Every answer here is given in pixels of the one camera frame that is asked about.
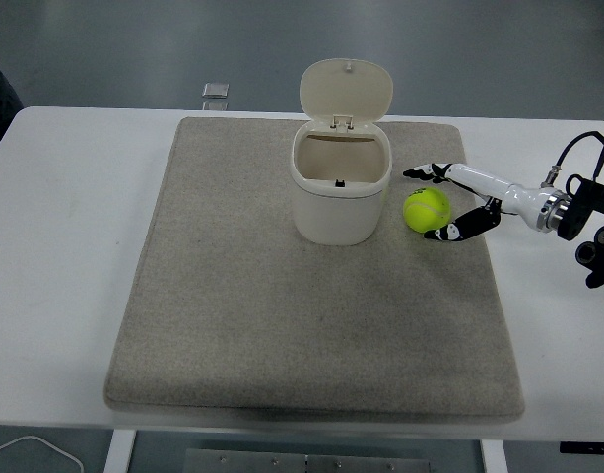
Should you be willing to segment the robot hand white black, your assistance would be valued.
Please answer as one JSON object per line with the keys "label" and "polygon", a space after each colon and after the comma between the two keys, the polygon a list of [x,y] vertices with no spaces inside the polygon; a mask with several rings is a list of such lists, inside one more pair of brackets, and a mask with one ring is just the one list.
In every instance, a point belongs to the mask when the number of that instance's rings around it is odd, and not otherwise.
{"label": "robot hand white black", "polygon": [[450,182],[484,200],[481,207],[464,213],[440,229],[425,231],[427,239],[451,242],[467,240],[496,227],[502,214],[520,216],[533,230],[546,228],[543,208],[549,199],[549,192],[527,189],[464,164],[431,163],[407,169],[403,175],[432,183]]}

